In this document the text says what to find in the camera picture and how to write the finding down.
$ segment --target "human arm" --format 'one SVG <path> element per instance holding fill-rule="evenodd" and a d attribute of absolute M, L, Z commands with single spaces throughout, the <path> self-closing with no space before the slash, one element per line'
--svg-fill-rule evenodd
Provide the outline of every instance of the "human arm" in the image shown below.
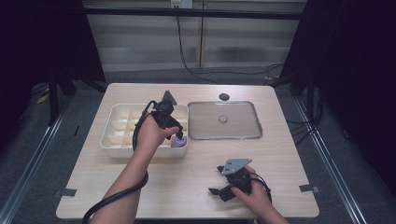
<path fill-rule="evenodd" d="M 145 176 L 157 147 L 163 143 L 165 137 L 177 132 L 178 127 L 159 128 L 154 118 L 148 115 L 137 136 L 134 154 L 104 198 L 138 184 Z M 93 215 L 90 223 L 134 223 L 139 197 L 140 190 L 106 205 Z"/>
<path fill-rule="evenodd" d="M 256 174 L 256 171 L 250 166 L 245 167 L 250 173 Z M 262 220 L 268 224 L 283 224 L 288 221 L 280 215 L 271 204 L 265 188 L 257 181 L 251 182 L 251 194 L 247 195 L 239 188 L 232 187 L 233 194 L 244 202 L 247 207 Z"/>

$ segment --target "transparent plastic lid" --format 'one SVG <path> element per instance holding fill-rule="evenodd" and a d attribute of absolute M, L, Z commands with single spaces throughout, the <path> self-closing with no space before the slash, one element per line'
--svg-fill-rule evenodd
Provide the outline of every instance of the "transparent plastic lid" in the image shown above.
<path fill-rule="evenodd" d="M 262 137 L 262 126 L 249 101 L 191 102 L 189 136 L 196 140 Z"/>

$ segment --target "white plastic box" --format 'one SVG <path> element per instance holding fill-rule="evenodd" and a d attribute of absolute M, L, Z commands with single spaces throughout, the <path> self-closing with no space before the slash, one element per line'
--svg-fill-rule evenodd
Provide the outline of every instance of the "white plastic box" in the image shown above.
<path fill-rule="evenodd" d="M 146 106 L 114 105 L 111 108 L 100 145 L 112 158 L 130 158 L 134 153 L 132 147 L 134 127 Z M 172 139 L 165 139 L 157 148 L 154 158 L 182 158 L 187 153 L 189 109 L 186 105 L 174 105 L 174 109 L 171 116 L 183 126 L 183 136 L 186 136 L 187 144 L 184 147 L 171 147 Z"/>

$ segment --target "wooden table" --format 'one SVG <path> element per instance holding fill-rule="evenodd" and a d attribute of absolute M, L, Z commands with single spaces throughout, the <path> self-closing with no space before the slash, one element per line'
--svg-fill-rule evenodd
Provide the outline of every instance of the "wooden table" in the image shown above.
<path fill-rule="evenodd" d="M 254 104 L 263 137 L 251 140 L 189 140 L 182 159 L 153 159 L 149 181 L 142 189 L 137 218 L 252 218 L 238 199 L 224 203 L 208 188 L 227 186 L 217 171 L 227 159 L 250 158 L 250 164 L 272 190 L 273 204 L 284 217 L 315 217 L 318 206 L 312 191 L 301 192 L 308 180 L 293 144 L 288 125 L 274 89 L 264 86 L 111 84 L 98 109 L 80 152 L 67 189 L 74 197 L 63 196 L 57 209 L 59 218 L 82 218 L 99 202 L 124 168 L 127 159 L 113 159 L 100 146 L 111 107 L 116 104 L 160 102 L 166 90 L 177 102 L 219 101 L 228 93 L 230 101 Z"/>

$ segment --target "black horizontal bar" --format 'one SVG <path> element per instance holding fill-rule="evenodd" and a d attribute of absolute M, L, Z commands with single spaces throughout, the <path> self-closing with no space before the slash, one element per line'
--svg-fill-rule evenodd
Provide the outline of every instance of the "black horizontal bar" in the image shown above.
<path fill-rule="evenodd" d="M 44 7 L 46 12 L 85 13 L 92 15 L 138 15 L 138 16 L 178 16 L 242 18 L 267 20 L 292 20 L 324 18 L 323 15 L 306 15 L 298 12 L 235 11 L 214 9 L 156 8 L 156 7 Z"/>

